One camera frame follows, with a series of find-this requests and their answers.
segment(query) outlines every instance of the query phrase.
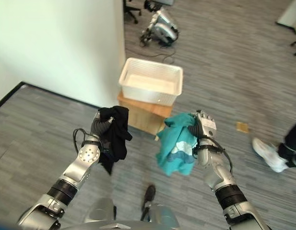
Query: teal shirt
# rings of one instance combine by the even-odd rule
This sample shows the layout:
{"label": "teal shirt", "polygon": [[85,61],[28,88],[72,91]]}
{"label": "teal shirt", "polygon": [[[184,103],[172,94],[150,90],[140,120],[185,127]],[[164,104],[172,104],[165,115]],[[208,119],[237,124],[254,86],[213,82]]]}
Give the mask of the teal shirt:
{"label": "teal shirt", "polygon": [[195,125],[195,118],[188,113],[165,119],[168,126],[157,135],[161,141],[160,152],[156,155],[157,163],[166,175],[174,171],[189,175],[194,166],[192,148],[197,139],[189,132],[188,126]]}

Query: basket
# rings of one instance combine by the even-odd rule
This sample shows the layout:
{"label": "basket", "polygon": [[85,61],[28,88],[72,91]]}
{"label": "basket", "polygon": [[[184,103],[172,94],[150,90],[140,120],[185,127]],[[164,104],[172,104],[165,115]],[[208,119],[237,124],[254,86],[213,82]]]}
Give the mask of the basket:
{"label": "basket", "polygon": [[120,75],[123,96],[171,106],[182,93],[183,69],[178,66],[128,58]]}

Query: black joint ring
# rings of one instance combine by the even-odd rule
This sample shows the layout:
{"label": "black joint ring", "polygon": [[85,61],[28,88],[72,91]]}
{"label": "black joint ring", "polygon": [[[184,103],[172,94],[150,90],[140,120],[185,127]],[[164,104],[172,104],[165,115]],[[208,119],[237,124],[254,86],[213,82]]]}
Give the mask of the black joint ring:
{"label": "black joint ring", "polygon": [[84,140],[84,141],[82,142],[82,147],[83,147],[84,145],[97,145],[97,146],[99,147],[99,149],[102,148],[101,143],[100,143],[99,141],[94,141],[94,140]]}
{"label": "black joint ring", "polygon": [[204,149],[208,149],[214,152],[222,152],[220,148],[215,147],[213,145],[200,145],[198,150],[204,150]]}

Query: wooden stool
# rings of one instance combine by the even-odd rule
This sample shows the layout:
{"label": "wooden stool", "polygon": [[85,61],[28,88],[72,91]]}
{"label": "wooden stool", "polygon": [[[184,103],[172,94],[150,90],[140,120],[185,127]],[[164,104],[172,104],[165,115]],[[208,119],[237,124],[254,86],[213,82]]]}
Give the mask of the wooden stool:
{"label": "wooden stool", "polygon": [[165,128],[164,119],[170,117],[172,106],[139,102],[123,97],[122,91],[117,97],[119,104],[128,108],[129,125],[144,132],[156,135]]}

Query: floor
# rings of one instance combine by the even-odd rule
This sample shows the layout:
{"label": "floor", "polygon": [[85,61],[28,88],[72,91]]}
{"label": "floor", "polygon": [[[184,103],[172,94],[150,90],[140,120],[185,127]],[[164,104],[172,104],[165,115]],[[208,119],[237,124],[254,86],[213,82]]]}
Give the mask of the floor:
{"label": "floor", "polygon": [[[203,109],[214,116],[217,140],[231,156],[239,187],[273,230],[296,230],[296,168],[274,173],[250,141],[257,136],[280,142],[296,122],[296,49],[289,46],[296,35],[274,23],[289,2],[177,0],[168,8],[180,28],[174,64],[184,69],[183,94],[173,114]],[[128,4],[142,7],[143,0]],[[139,47],[151,16],[142,11],[136,25],[126,16],[127,57],[162,61],[133,51],[173,51],[153,42]],[[30,87],[0,108],[0,221],[16,222],[48,191],[75,158],[72,131],[88,129],[94,114],[91,107]],[[250,133],[236,131],[236,122],[248,123]],[[91,203],[106,196],[118,207],[118,219],[139,219],[144,190],[154,183],[155,200],[173,209],[182,229],[227,228],[198,167],[191,176],[167,177],[154,157],[160,143],[132,127],[130,133],[126,160],[115,165],[111,177],[101,166],[93,167],[62,227],[81,221]]]}

